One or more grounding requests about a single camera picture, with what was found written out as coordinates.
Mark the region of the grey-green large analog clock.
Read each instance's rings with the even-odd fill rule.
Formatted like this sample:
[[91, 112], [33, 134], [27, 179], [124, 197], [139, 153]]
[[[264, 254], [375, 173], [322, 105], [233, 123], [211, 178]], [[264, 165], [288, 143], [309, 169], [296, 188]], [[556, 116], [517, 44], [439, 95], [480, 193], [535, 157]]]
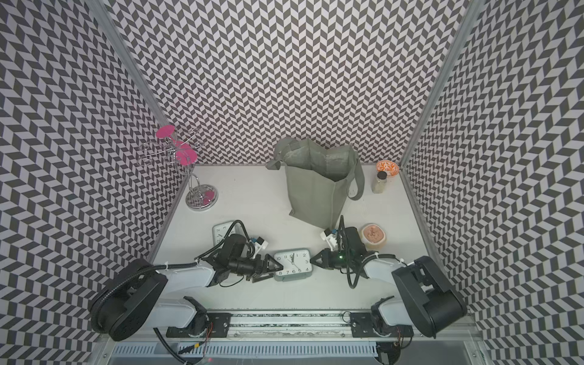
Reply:
[[275, 260], [283, 267], [275, 272], [276, 281], [294, 281], [309, 278], [313, 274], [310, 251], [306, 248], [279, 251]]

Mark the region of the grey-green tall analog clock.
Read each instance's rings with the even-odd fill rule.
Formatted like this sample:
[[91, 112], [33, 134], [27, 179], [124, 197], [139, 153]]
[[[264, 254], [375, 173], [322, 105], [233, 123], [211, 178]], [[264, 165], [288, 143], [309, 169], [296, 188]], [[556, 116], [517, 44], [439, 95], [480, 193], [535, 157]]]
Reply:
[[225, 238], [225, 236], [228, 234], [228, 231], [229, 231], [232, 223], [234, 223], [234, 222], [229, 221], [229, 222], [224, 222], [221, 224], [216, 224], [211, 229], [213, 243], [215, 246], [217, 246]]

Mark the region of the green canvas bag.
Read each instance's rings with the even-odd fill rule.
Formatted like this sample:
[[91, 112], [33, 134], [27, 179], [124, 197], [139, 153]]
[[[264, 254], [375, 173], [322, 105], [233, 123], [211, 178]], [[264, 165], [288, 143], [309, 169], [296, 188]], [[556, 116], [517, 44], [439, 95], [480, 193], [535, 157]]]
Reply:
[[310, 139], [283, 138], [268, 170], [284, 168], [290, 216], [322, 229], [336, 227], [347, 199], [361, 199], [365, 175], [349, 145], [326, 149]]

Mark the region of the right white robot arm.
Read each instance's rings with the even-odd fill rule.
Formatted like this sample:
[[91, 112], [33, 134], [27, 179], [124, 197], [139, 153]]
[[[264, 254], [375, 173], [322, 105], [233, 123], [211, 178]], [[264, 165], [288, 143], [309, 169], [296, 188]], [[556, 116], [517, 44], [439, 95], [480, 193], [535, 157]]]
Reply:
[[364, 318], [351, 316], [351, 325], [364, 329], [366, 337], [403, 339], [418, 330], [435, 339], [468, 314], [462, 295], [429, 256], [406, 263], [396, 255], [369, 250], [365, 235], [347, 228], [343, 218], [336, 229], [327, 228], [320, 236], [328, 247], [311, 257], [311, 264], [343, 273], [351, 289], [361, 279], [372, 279], [389, 284], [397, 293], [375, 302]]

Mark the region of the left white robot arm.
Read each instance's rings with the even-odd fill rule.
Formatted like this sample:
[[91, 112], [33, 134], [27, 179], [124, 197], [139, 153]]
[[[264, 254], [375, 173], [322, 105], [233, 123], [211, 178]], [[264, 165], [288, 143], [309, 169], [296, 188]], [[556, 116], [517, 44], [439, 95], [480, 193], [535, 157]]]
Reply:
[[223, 238], [191, 262], [152, 265], [145, 259], [136, 259], [91, 300], [91, 328], [115, 342], [141, 329], [166, 328], [187, 337], [210, 335], [208, 310], [194, 297], [171, 295], [217, 286], [230, 275], [246, 281], [273, 277], [284, 266], [273, 255], [261, 252], [267, 246], [261, 237], [251, 239], [243, 222], [236, 220]]

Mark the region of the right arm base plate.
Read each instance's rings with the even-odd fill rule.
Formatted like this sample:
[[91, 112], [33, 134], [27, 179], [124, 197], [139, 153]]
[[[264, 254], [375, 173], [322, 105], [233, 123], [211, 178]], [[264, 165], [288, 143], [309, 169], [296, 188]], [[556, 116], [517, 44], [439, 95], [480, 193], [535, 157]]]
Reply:
[[372, 313], [348, 314], [352, 336], [357, 339], [392, 338], [409, 339], [414, 336], [411, 325], [388, 325], [380, 316]]

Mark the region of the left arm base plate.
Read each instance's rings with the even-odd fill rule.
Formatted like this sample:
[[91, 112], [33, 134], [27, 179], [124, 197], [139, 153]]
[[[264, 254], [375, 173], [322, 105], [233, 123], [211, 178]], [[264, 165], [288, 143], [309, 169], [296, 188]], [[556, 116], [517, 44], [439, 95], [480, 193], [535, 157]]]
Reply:
[[169, 327], [166, 337], [169, 339], [206, 339], [226, 338], [231, 326], [231, 313], [196, 314], [185, 328]]

